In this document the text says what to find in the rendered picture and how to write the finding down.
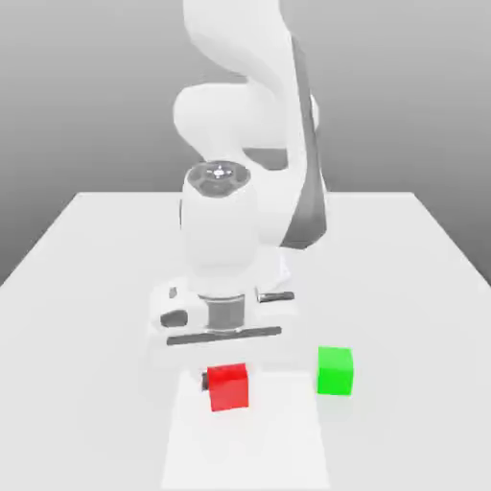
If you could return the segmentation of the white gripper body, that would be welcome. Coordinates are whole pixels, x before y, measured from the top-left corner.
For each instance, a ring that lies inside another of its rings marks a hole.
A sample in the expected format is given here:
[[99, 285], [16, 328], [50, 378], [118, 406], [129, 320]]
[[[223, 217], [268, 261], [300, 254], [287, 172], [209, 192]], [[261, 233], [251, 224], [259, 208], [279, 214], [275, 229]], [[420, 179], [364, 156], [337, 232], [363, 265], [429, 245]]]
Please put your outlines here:
[[165, 344], [165, 361], [171, 365], [257, 363], [276, 361], [282, 356], [283, 334], [279, 326], [174, 335]]

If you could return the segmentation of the small red cube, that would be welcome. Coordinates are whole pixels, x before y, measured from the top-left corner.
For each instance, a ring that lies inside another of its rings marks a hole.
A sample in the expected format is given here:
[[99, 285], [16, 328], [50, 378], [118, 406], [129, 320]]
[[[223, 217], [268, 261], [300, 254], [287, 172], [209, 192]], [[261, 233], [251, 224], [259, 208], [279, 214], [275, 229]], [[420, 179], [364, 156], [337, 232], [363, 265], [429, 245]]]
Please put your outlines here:
[[248, 373], [244, 363], [208, 367], [206, 375], [212, 411], [248, 407]]

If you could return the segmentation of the small green cube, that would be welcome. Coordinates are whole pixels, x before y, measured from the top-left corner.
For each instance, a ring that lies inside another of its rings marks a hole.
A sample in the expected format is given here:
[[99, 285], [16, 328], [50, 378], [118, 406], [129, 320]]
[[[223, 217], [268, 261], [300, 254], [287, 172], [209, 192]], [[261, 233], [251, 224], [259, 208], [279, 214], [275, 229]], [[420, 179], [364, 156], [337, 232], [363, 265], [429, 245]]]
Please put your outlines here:
[[353, 382], [352, 351], [345, 347], [319, 346], [317, 348], [317, 393], [350, 396]]

